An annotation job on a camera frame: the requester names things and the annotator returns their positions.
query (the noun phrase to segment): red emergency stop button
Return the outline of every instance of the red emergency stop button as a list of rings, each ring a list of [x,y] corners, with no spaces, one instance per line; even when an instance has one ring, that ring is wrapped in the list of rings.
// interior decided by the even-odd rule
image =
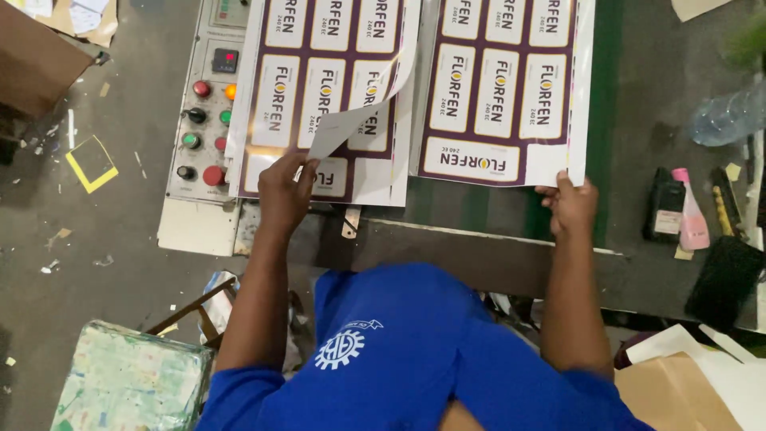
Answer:
[[[225,137],[215,138],[215,148],[218,151],[226,151],[226,138]]]
[[[197,81],[191,88],[194,90],[195,94],[203,99],[210,96],[210,84],[205,81]]]
[[[220,166],[208,166],[202,173],[202,180],[211,187],[226,184],[226,172]]]

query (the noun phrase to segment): blue shirt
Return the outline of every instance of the blue shirt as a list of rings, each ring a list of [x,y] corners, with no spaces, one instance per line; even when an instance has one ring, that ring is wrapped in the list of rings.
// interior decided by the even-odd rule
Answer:
[[[434,266],[329,271],[315,298],[313,359],[288,382],[216,373],[198,431],[436,429],[451,398],[488,431],[650,429],[611,382],[557,372]]]

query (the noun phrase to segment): person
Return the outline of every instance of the person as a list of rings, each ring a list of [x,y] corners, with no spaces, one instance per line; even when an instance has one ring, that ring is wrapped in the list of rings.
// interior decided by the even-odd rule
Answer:
[[[286,382],[287,245],[318,163],[290,154],[260,174],[261,222],[197,430],[650,429],[612,383],[594,288],[597,190],[565,172],[557,189],[537,188],[555,236],[540,355],[432,265],[328,271],[314,292],[318,350]]]

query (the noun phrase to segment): black knob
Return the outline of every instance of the black knob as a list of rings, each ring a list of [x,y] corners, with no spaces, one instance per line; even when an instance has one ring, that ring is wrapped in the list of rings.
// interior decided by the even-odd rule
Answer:
[[[193,179],[195,176],[197,176],[197,170],[191,166],[181,166],[175,171],[175,173],[177,173],[178,176],[183,179]]]
[[[192,123],[202,124],[208,119],[208,115],[199,108],[187,109],[184,111],[184,114]]]

